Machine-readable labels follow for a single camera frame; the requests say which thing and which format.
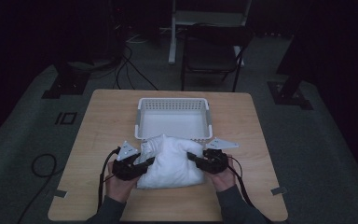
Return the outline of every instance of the dark background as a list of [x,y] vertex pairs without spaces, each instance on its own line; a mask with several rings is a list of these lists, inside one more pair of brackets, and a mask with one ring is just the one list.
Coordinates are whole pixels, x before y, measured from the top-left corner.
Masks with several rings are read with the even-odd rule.
[[[178,9],[187,10],[237,11],[241,5],[178,1]],[[171,9],[164,0],[0,1],[0,126],[47,66],[119,56],[117,32],[125,30],[118,25],[158,43]],[[358,1],[254,0],[248,22],[259,37],[294,36],[277,73],[318,88],[358,161]]]

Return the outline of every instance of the cable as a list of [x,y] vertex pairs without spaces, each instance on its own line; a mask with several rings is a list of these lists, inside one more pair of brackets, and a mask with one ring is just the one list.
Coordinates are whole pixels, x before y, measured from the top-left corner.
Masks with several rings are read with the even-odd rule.
[[[54,162],[54,163],[53,163],[53,167],[52,167],[52,169],[51,169],[51,171],[50,171],[50,173],[49,173],[48,175],[41,175],[41,174],[39,174],[39,173],[35,170],[35,168],[34,168],[34,165],[36,164],[36,162],[37,162],[40,158],[42,158],[42,157],[51,157],[51,158],[53,159],[53,162]],[[31,205],[34,203],[34,200],[36,200],[36,198],[37,198],[37,197],[39,196],[39,194],[43,191],[43,189],[45,189],[45,187],[48,185],[48,182],[51,180],[51,178],[52,178],[53,176],[55,176],[55,175],[57,175],[57,174],[59,174],[59,173],[61,173],[61,172],[63,171],[63,168],[62,168],[61,170],[59,170],[59,171],[56,171],[56,168],[57,168],[57,159],[55,158],[54,155],[48,154],[48,153],[42,154],[42,155],[40,155],[40,156],[37,156],[37,157],[33,160],[31,168],[32,168],[32,173],[33,173],[34,175],[36,175],[37,177],[41,177],[41,178],[45,178],[45,177],[46,177],[47,180],[46,180],[45,183],[43,184],[42,188],[40,188],[40,190],[36,193],[36,195],[33,197],[33,199],[27,204],[27,206],[25,207],[25,209],[22,211],[21,216],[20,216],[19,220],[17,221],[18,224],[21,223],[21,221],[22,221],[22,219],[24,218],[25,214],[27,213],[28,209],[31,207]]]
[[[130,49],[130,47],[128,47],[127,45],[126,45],[126,48],[129,49],[130,52],[131,52],[131,54],[132,54],[132,49]],[[130,63],[130,65],[135,69],[135,71],[136,71],[139,75],[141,75],[141,77],[144,78],[144,80],[146,80],[156,91],[158,91],[158,88],[157,88],[144,74],[142,74],[142,73],[138,70],[138,68],[130,61],[130,59],[126,58],[125,56],[123,56],[123,57],[124,57],[124,59],[126,59],[126,62]]]
[[130,79],[129,67],[127,66],[127,64],[126,64],[126,73],[127,73],[127,79],[129,80],[129,83],[130,83],[132,89],[135,90],[135,88],[132,85],[131,79]]
[[105,162],[103,163],[103,169],[100,174],[100,185],[98,186],[98,210],[100,210],[100,207],[103,204],[103,182],[104,182],[103,179],[104,179],[104,172],[106,169],[106,165],[109,162],[110,158],[113,156],[113,154],[115,153],[118,154],[119,151],[120,151],[120,147],[117,147],[115,150],[111,151],[109,155],[106,157]]
[[113,176],[115,176],[115,175],[111,175],[111,176],[107,177],[103,182],[106,182],[107,180],[109,180],[109,179],[112,178]]
[[118,71],[116,71],[115,73],[115,82],[113,83],[113,88],[115,88],[115,86],[117,85],[118,89],[121,90],[121,87],[120,87],[120,84],[118,83],[118,77],[120,75],[120,72],[121,72],[121,69],[123,69],[123,67],[127,64],[127,62],[129,61],[129,59],[132,57],[132,50],[130,50],[130,56],[129,58],[125,58],[125,62],[120,66],[120,68],[118,69]]
[[[242,193],[242,197],[243,199],[249,204],[251,205],[253,208],[255,208],[255,206],[253,205],[253,203],[251,202],[251,199],[249,198],[248,196],[248,193],[246,192],[246,188],[245,188],[245,185],[243,184],[243,180],[242,180],[242,167],[240,165],[240,162],[237,161],[236,159],[234,159],[233,157],[230,157],[231,159],[233,159],[234,161],[237,162],[237,164],[240,166],[240,169],[241,169],[241,175],[239,175],[237,173],[237,171],[235,171],[235,169],[231,166],[228,166],[228,169],[230,169],[232,171],[232,173],[234,173],[234,175],[237,177],[238,179],[238,182],[240,183],[240,186],[241,186],[241,193]],[[272,224],[272,221],[269,220],[269,218],[267,218],[266,216],[263,215],[263,218],[266,220],[266,222],[268,224]]]
[[93,73],[93,72],[102,72],[102,71],[117,68],[117,66],[120,64],[120,61],[121,61],[121,58],[113,58],[109,63],[105,63],[105,64],[98,65],[98,66],[92,66],[89,68],[79,68],[79,67],[75,67],[73,65],[71,65],[71,66],[73,67],[73,69],[75,71]]
[[141,40],[141,41],[132,41],[133,39],[139,37],[141,35],[134,35],[133,37],[130,37],[130,39],[126,40],[126,43],[129,43],[129,44],[143,44],[143,43],[146,43],[148,41],[148,39],[144,39],[144,40]]
[[92,80],[92,79],[100,79],[100,78],[103,78],[103,77],[107,77],[109,76],[110,74],[114,73],[117,71],[117,68],[115,67],[114,69],[112,69],[111,71],[108,71],[106,72],[105,74],[101,75],[101,76],[98,76],[98,77],[90,77],[89,79]]

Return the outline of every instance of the gray carpet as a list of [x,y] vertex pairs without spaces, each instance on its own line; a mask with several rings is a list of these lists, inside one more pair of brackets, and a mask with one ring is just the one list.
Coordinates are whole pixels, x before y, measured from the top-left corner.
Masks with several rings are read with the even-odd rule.
[[[181,41],[177,63],[168,64],[169,38],[160,45],[133,39],[131,62],[159,90],[180,90]],[[285,81],[275,72],[290,40],[279,37],[255,38],[245,51],[245,67],[241,70],[237,91],[249,92],[268,144],[275,171],[293,224],[358,223],[358,166],[335,122],[329,115],[317,89],[301,83],[300,89],[314,110],[301,110],[293,105],[275,105],[268,81]],[[122,89],[153,90],[129,65],[119,76]],[[83,95],[64,95],[57,100],[42,100],[56,77],[53,67],[34,79],[5,124],[0,129],[0,224],[16,223],[46,178],[32,172],[33,160],[45,153],[57,158],[57,171],[65,166],[76,133],[85,114],[92,92],[112,89],[115,73],[93,73]],[[186,84],[187,91],[230,91],[232,77],[224,83],[195,76]],[[60,113],[76,112],[72,125],[56,124]],[[43,157],[35,171],[47,175],[52,159]],[[51,178],[35,199],[21,223],[50,223],[48,208],[52,192],[61,175]]]

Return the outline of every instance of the crumpled fabric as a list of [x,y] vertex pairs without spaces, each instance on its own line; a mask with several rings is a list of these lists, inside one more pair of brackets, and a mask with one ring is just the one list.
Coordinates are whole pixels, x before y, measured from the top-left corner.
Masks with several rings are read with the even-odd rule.
[[138,180],[138,189],[166,189],[198,185],[204,182],[202,170],[187,158],[187,152],[203,158],[203,146],[189,139],[162,134],[141,144],[141,156],[135,163],[155,157],[147,173]]

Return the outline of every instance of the desk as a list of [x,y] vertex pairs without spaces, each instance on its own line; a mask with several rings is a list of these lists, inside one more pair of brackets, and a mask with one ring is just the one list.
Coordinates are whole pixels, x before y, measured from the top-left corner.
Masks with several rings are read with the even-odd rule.
[[176,25],[192,25],[196,22],[245,25],[251,3],[252,0],[246,2],[246,8],[243,13],[202,12],[176,10],[176,0],[172,0],[172,32],[168,63],[174,64],[176,61]]
[[[52,220],[85,220],[96,213],[99,174],[106,156],[127,140],[140,148],[134,137],[139,99],[142,97],[205,98],[211,110],[213,136],[237,142],[228,149],[240,163],[243,181],[253,204],[274,221],[287,219],[269,151],[247,93],[201,91],[97,90],[89,102],[59,190],[48,212]],[[135,189],[128,200],[123,221],[221,221],[212,183],[177,189]]]

